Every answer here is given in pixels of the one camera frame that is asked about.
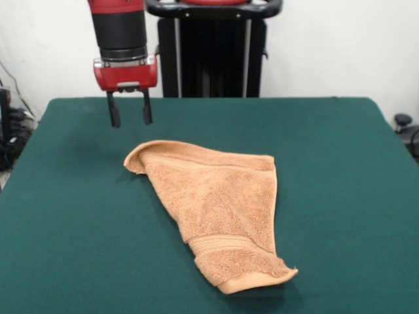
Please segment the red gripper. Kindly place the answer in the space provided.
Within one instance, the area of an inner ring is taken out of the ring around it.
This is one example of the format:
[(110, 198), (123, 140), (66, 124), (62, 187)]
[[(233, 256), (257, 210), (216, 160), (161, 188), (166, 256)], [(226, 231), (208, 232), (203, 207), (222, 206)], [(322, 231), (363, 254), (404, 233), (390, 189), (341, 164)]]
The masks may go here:
[(96, 58), (93, 62), (96, 81), (101, 90), (106, 91), (111, 125), (120, 127), (120, 115), (113, 92), (138, 89), (143, 94), (143, 120), (145, 125), (153, 123), (149, 89), (157, 85), (158, 61), (155, 56), (144, 60), (111, 62)]

